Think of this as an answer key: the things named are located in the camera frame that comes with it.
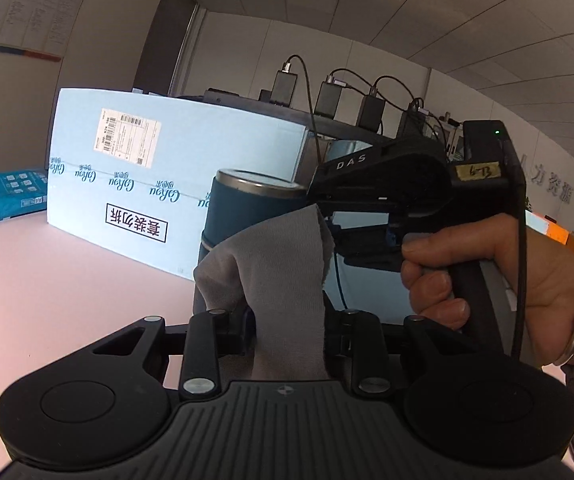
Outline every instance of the fabric towel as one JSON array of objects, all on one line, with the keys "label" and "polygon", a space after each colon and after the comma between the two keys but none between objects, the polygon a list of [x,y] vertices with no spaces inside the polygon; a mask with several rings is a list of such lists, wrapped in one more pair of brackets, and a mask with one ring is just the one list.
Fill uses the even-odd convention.
[{"label": "fabric towel", "polygon": [[334,241],[316,205],[251,226],[214,247],[193,272],[208,310],[247,303],[256,316],[250,370],[221,359],[224,382],[324,380],[323,282]]}]

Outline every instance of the thermos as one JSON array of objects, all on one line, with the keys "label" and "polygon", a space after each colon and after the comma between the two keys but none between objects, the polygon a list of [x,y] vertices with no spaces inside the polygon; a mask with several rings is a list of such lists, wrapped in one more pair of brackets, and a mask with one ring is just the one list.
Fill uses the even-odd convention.
[{"label": "thermos", "polygon": [[[211,183],[198,261],[243,229],[306,204],[307,189],[295,182],[251,171],[219,170]],[[193,312],[204,310],[205,301],[196,289]]]}]

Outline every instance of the human hand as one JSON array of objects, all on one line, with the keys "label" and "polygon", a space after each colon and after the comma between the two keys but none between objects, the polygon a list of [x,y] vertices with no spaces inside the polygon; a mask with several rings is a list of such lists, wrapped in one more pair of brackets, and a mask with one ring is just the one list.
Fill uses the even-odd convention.
[{"label": "human hand", "polygon": [[[471,260],[495,260],[514,292],[518,283],[518,221],[505,214],[447,227],[403,244],[403,285],[414,312],[453,329],[468,319],[470,305],[448,300],[445,270],[423,275],[422,267],[446,267]],[[560,357],[574,328],[574,254],[564,245],[527,228],[526,324],[536,358]]]}]

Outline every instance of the pink table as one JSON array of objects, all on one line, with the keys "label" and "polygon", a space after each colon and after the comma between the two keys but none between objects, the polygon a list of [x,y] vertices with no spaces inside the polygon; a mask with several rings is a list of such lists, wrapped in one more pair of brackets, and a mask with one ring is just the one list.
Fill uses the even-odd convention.
[{"label": "pink table", "polygon": [[[193,282],[64,233],[45,213],[0,222],[0,394],[141,317],[186,323],[192,299]],[[177,386],[179,363],[165,386]],[[8,461],[0,441],[0,469]]]}]

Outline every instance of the white wall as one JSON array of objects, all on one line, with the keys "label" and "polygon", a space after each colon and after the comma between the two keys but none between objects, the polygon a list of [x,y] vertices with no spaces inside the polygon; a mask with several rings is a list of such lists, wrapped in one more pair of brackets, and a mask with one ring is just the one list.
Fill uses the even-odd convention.
[{"label": "white wall", "polygon": [[[311,97],[316,102],[320,83],[335,68],[350,68],[374,79],[382,73],[393,73],[409,86],[415,95],[424,92],[428,70],[406,59],[392,56],[377,48],[289,23],[250,18],[234,14],[207,12],[193,53],[184,89],[186,95],[203,94],[218,88],[257,99],[261,89],[271,89],[276,71],[291,54],[299,54],[307,63],[311,80]],[[309,110],[304,75],[298,60],[292,68],[299,74],[292,106]],[[355,76],[340,72],[337,76],[352,86],[367,91],[367,86]],[[388,99],[406,108],[407,92],[397,83],[382,80],[379,89]],[[362,96],[344,90],[336,119],[355,124]],[[385,135],[395,136],[400,112],[385,107]]]},{"label": "white wall", "polygon": [[45,163],[57,88],[131,90],[159,0],[84,0],[61,62],[0,54],[0,171]]},{"label": "white wall", "polygon": [[[319,30],[298,25],[207,12],[199,38],[195,43],[184,89],[177,93],[202,94],[207,88],[236,92],[258,98],[260,89],[271,89],[276,71],[290,54],[300,54],[307,63],[315,102],[320,82],[338,67],[355,70],[368,80],[382,74],[403,80],[416,96],[425,98],[426,106],[436,115],[450,112],[457,121],[498,119],[504,122],[512,137],[518,157],[526,155],[524,170],[527,194],[535,212],[549,215],[574,231],[574,192],[570,204],[554,197],[548,189],[548,178],[555,172],[563,182],[574,188],[574,158],[561,146],[534,126],[489,97],[455,79],[357,41],[346,40]],[[308,110],[301,68],[292,106]],[[340,78],[366,91],[366,86],[354,76],[338,73]],[[400,107],[406,108],[409,96],[397,83],[382,80],[379,89]],[[336,119],[355,123],[361,102],[356,92],[344,90]],[[386,106],[383,116],[385,135],[393,137],[398,128],[400,112]],[[543,164],[547,177],[543,186],[531,181],[534,165]]]},{"label": "white wall", "polygon": [[60,62],[0,54],[0,171],[42,167],[60,68]]}]

